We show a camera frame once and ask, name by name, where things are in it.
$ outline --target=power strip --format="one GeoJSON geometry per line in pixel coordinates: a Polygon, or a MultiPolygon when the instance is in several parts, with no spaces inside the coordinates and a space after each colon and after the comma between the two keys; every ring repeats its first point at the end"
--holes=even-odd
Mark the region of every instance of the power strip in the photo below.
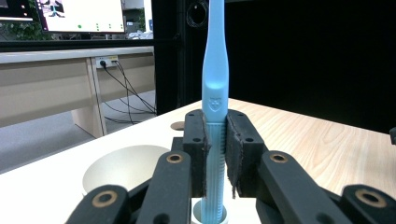
{"type": "Polygon", "coordinates": [[[119,56],[117,55],[112,55],[112,56],[101,56],[101,57],[96,57],[96,68],[104,68],[101,65],[101,62],[106,63],[106,68],[108,67],[115,67],[117,66],[116,61],[119,60],[119,56]]]}

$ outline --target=computer monitor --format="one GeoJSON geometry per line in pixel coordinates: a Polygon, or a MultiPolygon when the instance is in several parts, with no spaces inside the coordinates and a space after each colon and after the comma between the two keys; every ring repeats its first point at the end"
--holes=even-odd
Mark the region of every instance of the computer monitor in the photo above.
{"type": "Polygon", "coordinates": [[[35,0],[45,33],[122,34],[120,0],[35,0]]]}
{"type": "Polygon", "coordinates": [[[0,0],[0,22],[33,21],[28,0],[0,0]]]}

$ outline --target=toothbrush logo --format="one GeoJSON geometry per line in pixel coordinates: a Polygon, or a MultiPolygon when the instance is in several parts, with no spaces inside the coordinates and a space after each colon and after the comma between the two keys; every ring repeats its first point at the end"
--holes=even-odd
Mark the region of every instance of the toothbrush logo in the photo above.
{"type": "Polygon", "coordinates": [[[221,98],[210,98],[209,107],[214,112],[218,111],[221,108],[221,98]]]}

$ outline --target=cylindrical holder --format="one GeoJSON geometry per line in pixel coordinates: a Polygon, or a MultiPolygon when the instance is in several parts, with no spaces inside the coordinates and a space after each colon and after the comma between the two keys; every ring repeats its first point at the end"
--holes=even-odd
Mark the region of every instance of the cylindrical holder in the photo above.
{"type": "MultiPolygon", "coordinates": [[[[201,199],[191,199],[191,224],[202,224],[201,202],[201,199]]],[[[228,224],[227,208],[224,205],[220,224],[228,224]]]]}

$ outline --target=light blue toothbrush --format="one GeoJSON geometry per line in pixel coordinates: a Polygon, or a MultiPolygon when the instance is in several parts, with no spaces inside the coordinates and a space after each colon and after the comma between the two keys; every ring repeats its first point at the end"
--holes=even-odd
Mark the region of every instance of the light blue toothbrush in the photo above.
{"type": "Polygon", "coordinates": [[[206,163],[203,224],[220,223],[223,207],[224,148],[229,70],[224,34],[224,0],[209,1],[209,25],[203,67],[202,109],[211,148],[206,163]]]}

